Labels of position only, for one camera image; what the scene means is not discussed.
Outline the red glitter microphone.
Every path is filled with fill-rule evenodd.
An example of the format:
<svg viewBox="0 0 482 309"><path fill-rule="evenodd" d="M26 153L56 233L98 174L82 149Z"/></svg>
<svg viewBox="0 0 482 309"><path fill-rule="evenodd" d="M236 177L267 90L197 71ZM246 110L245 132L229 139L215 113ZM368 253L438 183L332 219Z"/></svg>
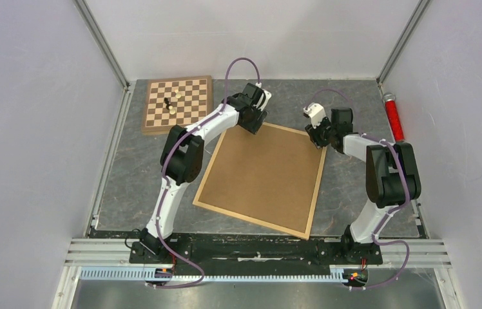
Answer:
<svg viewBox="0 0 482 309"><path fill-rule="evenodd" d="M385 93L383 95L383 104L395 141L404 141L405 135L396 105L396 96L393 93Z"/></svg>

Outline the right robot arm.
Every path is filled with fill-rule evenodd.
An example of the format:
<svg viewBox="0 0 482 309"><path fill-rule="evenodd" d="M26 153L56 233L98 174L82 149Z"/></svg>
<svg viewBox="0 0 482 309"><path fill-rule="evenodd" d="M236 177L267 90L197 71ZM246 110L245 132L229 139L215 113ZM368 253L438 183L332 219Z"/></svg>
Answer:
<svg viewBox="0 0 482 309"><path fill-rule="evenodd" d="M380 233L390 219L421 194L421 181L413 146L357 133L350 108L332 109L328 116L321 104L303 109L310 120L305 131L317 148L330 146L365 163L367 202L341 237L340 257L361 263L378 255Z"/></svg>

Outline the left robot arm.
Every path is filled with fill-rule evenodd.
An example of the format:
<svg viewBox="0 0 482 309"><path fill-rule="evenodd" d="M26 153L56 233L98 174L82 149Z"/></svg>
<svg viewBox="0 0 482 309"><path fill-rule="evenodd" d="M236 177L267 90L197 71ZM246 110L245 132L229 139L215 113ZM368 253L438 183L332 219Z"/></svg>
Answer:
<svg viewBox="0 0 482 309"><path fill-rule="evenodd" d="M186 189L200 174L206 142L235 126L257 134L268 115L265 107L270 98L261 82L247 83L243 91L226 97L202 120L170 129L160 157L160 194L151 219L130 247L132 256L149 257L156 263L167 260L170 246L166 240L173 233Z"/></svg>

